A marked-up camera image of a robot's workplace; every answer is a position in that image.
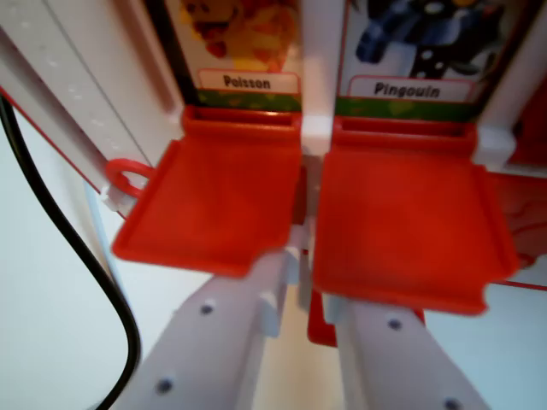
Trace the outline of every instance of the red plastic tray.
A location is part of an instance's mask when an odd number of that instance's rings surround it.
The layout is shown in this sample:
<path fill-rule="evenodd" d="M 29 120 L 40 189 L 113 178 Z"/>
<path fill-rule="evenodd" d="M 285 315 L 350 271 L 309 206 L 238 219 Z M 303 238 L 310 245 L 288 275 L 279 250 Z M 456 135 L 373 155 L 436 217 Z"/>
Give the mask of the red plastic tray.
<path fill-rule="evenodd" d="M 186 107 L 115 239 L 120 258 L 242 277 L 285 245 L 300 175 L 300 115 Z"/>
<path fill-rule="evenodd" d="M 521 267 L 547 254 L 547 179 L 489 174 L 502 206 Z"/>
<path fill-rule="evenodd" d="M 481 313 L 485 286 L 512 274 L 518 260 L 486 171 L 468 159 L 473 130 L 380 122 L 335 120 L 322 174 L 315 288 Z"/>

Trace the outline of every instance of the red panel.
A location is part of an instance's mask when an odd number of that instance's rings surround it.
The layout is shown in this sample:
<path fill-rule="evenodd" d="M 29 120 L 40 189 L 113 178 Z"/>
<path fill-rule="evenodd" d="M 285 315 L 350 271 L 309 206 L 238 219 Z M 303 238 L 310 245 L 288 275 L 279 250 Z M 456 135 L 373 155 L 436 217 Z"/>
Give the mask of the red panel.
<path fill-rule="evenodd" d="M 116 255 L 242 277 L 263 252 L 286 243 L 300 117 L 240 113 L 186 108 L 186 137 L 169 145 L 115 239 Z M 239 121 L 258 117 L 262 123 Z"/>
<path fill-rule="evenodd" d="M 521 267 L 547 254 L 547 179 L 492 173 L 503 213 L 515 241 Z"/>
<path fill-rule="evenodd" d="M 323 301 L 317 290 L 311 292 L 311 303 L 308 316 L 308 339 L 315 344 L 323 344 L 336 348 L 336 331 L 323 316 Z"/>
<path fill-rule="evenodd" d="M 485 309 L 485 285 L 516 270 L 485 169 L 462 155 L 462 140 L 454 142 L 469 137 L 435 138 L 434 130 L 427 131 L 421 141 L 418 135 L 392 136 L 388 148 L 365 129 L 358 149 L 334 145 L 326 155 L 315 241 L 317 290 L 477 314 Z M 335 142 L 344 136 L 338 132 Z"/>

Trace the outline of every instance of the black wire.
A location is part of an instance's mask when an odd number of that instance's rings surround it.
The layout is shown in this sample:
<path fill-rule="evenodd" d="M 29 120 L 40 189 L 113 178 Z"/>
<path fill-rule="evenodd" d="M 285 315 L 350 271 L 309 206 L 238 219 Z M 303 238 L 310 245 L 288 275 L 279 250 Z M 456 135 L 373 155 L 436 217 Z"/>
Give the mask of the black wire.
<path fill-rule="evenodd" d="M 51 196 L 44 181 L 40 177 L 34 161 L 25 144 L 25 140 L 21 135 L 21 130 L 15 118 L 14 110 L 4 97 L 0 102 L 0 116 L 6 135 L 8 136 L 9 145 L 14 151 L 15 158 L 19 162 L 21 171 L 25 175 L 26 181 L 30 185 L 34 195 L 38 198 L 40 205 L 51 218 L 59 232 L 65 237 L 74 252 L 84 262 L 85 267 L 89 269 L 93 278 L 108 297 L 115 311 L 120 316 L 123 328 L 127 335 L 127 361 L 121 372 L 120 378 L 106 395 L 103 401 L 98 405 L 97 410 L 106 410 L 114 404 L 116 398 L 121 391 L 126 387 L 127 382 L 133 375 L 140 360 L 140 335 L 138 334 L 137 324 L 132 315 L 131 309 L 117 284 L 113 283 L 107 273 L 104 271 L 101 264 L 97 261 L 93 253 L 87 248 L 84 241 L 79 237 L 78 233 L 70 225 L 70 222 L 65 218 L 62 211 L 57 206 L 55 200 Z"/>

